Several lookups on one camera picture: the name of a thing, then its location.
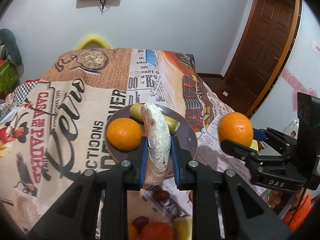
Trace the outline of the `yellow sugarcane piece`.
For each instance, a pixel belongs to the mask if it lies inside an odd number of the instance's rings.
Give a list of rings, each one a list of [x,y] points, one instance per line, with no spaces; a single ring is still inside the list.
[[[192,230],[192,216],[184,216],[174,220],[175,240],[192,240]]]
[[[143,122],[143,117],[141,115],[141,108],[142,108],[141,103],[135,103],[130,107],[129,113],[134,119]],[[164,116],[166,123],[168,125],[170,134],[171,135],[175,134],[177,132],[178,128],[180,127],[180,122],[174,118],[167,116],[167,115],[163,115],[163,116]]]

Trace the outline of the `small tangerine left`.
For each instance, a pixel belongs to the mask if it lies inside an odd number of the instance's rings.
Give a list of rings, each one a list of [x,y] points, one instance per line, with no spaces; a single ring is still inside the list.
[[[127,229],[128,229],[128,240],[136,240],[138,237],[137,229],[132,224],[128,224]]]

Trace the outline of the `large orange front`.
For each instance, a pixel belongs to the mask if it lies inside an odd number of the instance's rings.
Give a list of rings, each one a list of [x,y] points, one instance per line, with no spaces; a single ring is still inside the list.
[[[143,131],[140,125],[130,118],[117,118],[107,127],[108,142],[118,150],[130,151],[140,145]]]

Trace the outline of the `checkered black white cloth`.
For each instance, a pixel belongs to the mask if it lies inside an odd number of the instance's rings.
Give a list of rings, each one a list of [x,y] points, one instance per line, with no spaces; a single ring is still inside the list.
[[[39,79],[25,81],[8,94],[4,101],[6,103],[22,103],[38,82]]]

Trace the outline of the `dark red jujube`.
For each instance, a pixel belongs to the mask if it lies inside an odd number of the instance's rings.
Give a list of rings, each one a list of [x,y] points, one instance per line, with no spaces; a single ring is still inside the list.
[[[170,193],[168,191],[157,191],[152,194],[152,198],[157,203],[165,201],[170,198]]]

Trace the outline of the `retro newspaper print cloth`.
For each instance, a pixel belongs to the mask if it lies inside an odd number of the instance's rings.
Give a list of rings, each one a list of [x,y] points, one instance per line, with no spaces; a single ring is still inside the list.
[[[182,53],[92,48],[61,55],[22,103],[1,116],[1,204],[27,235],[86,169],[110,169],[102,151],[109,118],[125,106],[152,102],[172,109],[197,136],[195,159],[223,172],[244,163],[222,153],[219,119],[232,112]]]

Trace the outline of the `large orange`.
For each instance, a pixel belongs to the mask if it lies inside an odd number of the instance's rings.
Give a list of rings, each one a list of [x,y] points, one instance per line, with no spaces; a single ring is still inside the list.
[[[130,151],[140,145],[143,131],[140,125],[130,118],[117,118],[107,127],[108,142],[118,150]]]
[[[218,123],[217,133],[220,144],[228,139],[246,147],[251,146],[254,136],[250,120],[238,112],[223,116]]]

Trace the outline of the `small tangerine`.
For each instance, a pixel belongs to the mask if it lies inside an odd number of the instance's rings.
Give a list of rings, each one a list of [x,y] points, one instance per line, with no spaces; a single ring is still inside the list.
[[[137,229],[132,224],[128,224],[127,229],[128,229],[128,240],[136,240],[138,237]]]
[[[189,201],[193,203],[193,191],[189,192]]]

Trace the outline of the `grey plush toy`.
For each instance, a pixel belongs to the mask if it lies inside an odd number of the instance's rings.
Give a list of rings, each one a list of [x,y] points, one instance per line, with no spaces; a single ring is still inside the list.
[[[1,59],[8,59],[13,65],[19,66],[22,57],[18,49],[15,35],[9,29],[0,30]]]

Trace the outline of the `brown wooden door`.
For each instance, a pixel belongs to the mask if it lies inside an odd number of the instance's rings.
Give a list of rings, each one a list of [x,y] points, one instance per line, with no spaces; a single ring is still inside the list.
[[[295,3],[254,0],[237,50],[224,77],[227,104],[250,116],[271,86],[287,48]]]

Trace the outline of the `green patterned box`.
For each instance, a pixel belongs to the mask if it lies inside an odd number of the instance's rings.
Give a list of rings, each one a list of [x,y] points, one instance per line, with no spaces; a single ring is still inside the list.
[[[6,59],[2,62],[0,68],[0,92],[11,90],[17,80],[18,75],[15,66]]]

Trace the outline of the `dark blue chair back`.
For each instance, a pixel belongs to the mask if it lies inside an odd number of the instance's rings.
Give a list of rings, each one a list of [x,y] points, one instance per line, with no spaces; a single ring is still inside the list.
[[[195,58],[193,54],[186,54],[186,56],[189,58],[190,66],[195,70]]]

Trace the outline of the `red tomato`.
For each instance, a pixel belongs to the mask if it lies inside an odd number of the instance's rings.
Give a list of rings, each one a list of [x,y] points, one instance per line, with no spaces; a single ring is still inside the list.
[[[174,230],[166,223],[152,222],[142,228],[139,238],[140,240],[172,240]]]

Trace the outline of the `small tangerine right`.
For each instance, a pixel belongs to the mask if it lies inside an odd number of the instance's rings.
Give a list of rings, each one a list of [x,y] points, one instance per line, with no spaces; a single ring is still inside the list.
[[[189,201],[193,203],[193,191],[189,192]]]

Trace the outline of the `yellow foam tube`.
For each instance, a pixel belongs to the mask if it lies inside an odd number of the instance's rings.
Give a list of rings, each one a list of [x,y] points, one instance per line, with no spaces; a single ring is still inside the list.
[[[91,44],[96,44],[100,48],[111,49],[110,45],[99,36],[88,36],[79,43],[76,50],[83,50]]]

